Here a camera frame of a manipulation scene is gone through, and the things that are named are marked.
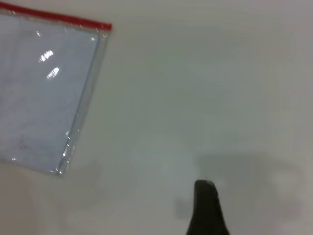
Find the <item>white surface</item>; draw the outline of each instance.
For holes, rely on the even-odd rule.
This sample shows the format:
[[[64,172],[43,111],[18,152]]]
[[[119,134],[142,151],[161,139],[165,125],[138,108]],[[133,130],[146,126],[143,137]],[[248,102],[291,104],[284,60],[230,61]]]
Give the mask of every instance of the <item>white surface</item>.
[[[114,32],[66,180],[0,165],[3,234],[182,235],[197,178],[234,235],[313,233],[313,2],[12,2]]]

